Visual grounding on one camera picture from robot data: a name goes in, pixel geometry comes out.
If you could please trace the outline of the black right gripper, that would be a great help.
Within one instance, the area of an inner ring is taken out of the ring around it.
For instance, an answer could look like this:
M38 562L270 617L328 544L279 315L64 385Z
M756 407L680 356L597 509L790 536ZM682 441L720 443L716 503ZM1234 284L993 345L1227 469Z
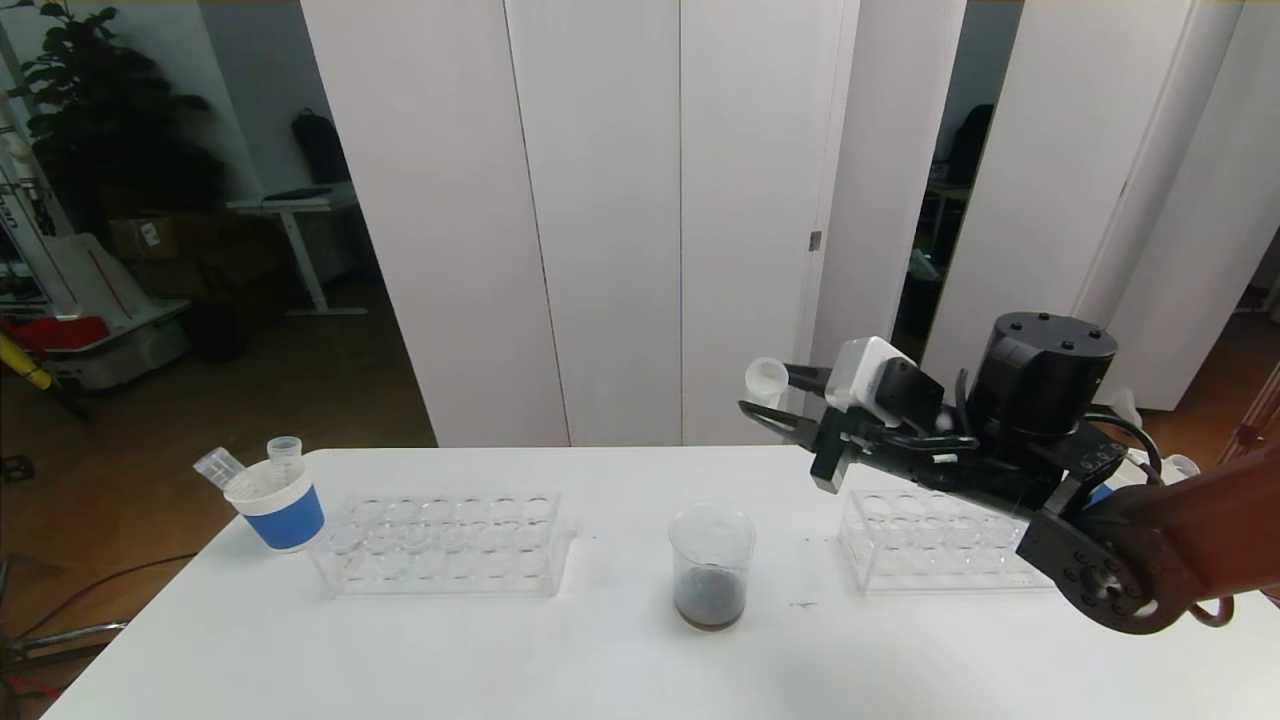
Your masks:
M829 366L783 365L787 386L824 397ZM829 405L819 421L777 407L739 400L739 411L778 436L786 445L813 451L810 475L824 491L836 492L849 466L863 464L915 484L928 484L938 460L948 454L948 406L942 389L892 389L891 405L906 411L896 424L870 409Z

